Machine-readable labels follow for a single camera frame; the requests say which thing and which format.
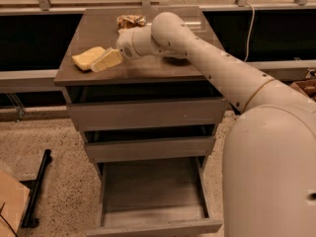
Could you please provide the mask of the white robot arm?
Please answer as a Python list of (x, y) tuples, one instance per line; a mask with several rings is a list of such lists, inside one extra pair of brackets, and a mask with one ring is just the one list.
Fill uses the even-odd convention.
[(187, 59), (239, 112), (223, 149), (225, 237), (316, 237), (316, 102), (164, 12), (122, 30), (126, 59)]

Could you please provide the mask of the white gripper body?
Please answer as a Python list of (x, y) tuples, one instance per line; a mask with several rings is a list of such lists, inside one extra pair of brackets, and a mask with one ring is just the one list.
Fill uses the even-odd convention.
[(150, 26), (122, 29), (118, 33), (117, 48), (126, 59), (164, 55), (164, 49), (153, 38)]

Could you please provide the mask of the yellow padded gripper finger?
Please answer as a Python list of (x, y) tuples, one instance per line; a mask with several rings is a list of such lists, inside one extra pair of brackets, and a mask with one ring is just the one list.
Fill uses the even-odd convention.
[(101, 72), (122, 63), (122, 56), (117, 49), (109, 48), (91, 64), (93, 72)]

